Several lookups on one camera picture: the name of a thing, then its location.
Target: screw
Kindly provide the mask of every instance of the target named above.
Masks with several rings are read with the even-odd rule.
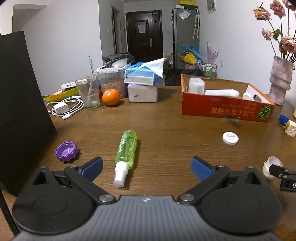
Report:
[[[194,196],[190,193],[184,193],[180,196],[180,199],[183,201],[183,202],[191,202],[194,200]]]
[[[103,194],[99,197],[101,202],[111,202],[113,201],[114,197],[110,194]]]

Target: door handle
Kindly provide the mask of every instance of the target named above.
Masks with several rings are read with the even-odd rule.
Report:
[[[148,40],[148,42],[150,42],[150,47],[152,47],[152,38],[150,38],[150,40]]]

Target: green spray bottle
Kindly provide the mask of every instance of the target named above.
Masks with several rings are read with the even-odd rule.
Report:
[[[118,188],[124,186],[128,170],[132,168],[137,146],[137,133],[126,130],[119,143],[115,158],[115,177],[113,185]]]

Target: refrigerator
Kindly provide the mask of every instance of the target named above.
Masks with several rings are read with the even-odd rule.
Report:
[[[187,10],[190,15],[182,20],[179,13],[184,11],[184,9],[173,8],[172,11],[172,27],[173,27],[173,58],[174,58],[174,68],[184,69],[184,62],[177,56],[178,53],[184,50],[182,45],[195,46],[200,48],[200,33],[198,32],[198,39],[196,39],[197,33],[194,34],[195,26],[195,10]]]

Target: yellow package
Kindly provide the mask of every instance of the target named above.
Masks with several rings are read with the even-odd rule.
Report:
[[[74,87],[73,89],[67,90],[57,95],[48,96],[44,98],[44,100],[47,102],[62,101],[68,97],[75,96],[75,95],[78,95],[77,87]]]
[[[193,55],[193,53],[188,53],[188,52],[185,52],[185,53],[186,53],[185,57],[180,54],[177,54],[177,56],[188,64],[196,64],[197,60]]]
[[[197,6],[197,2],[191,2],[191,1],[180,1],[179,5],[181,4]]]

